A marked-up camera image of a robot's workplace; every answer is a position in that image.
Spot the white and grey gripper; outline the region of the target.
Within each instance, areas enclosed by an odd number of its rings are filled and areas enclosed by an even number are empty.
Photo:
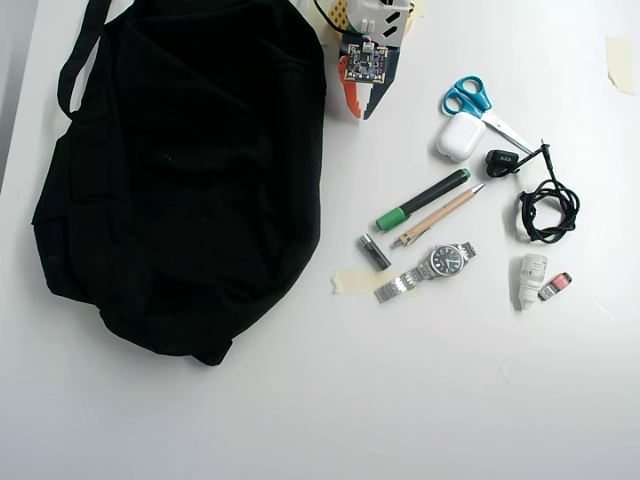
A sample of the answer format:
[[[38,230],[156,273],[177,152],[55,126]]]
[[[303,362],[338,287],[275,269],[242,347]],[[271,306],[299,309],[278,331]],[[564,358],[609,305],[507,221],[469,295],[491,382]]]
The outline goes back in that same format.
[[[383,46],[400,46],[415,1],[410,0],[349,0],[347,19],[356,32],[370,37]],[[368,120],[395,80],[400,49],[390,47],[385,62],[385,79],[374,83],[371,88],[363,119]],[[341,55],[337,62],[338,76],[343,87],[347,108],[356,119],[361,118],[358,100],[358,83],[347,78],[347,55]]]

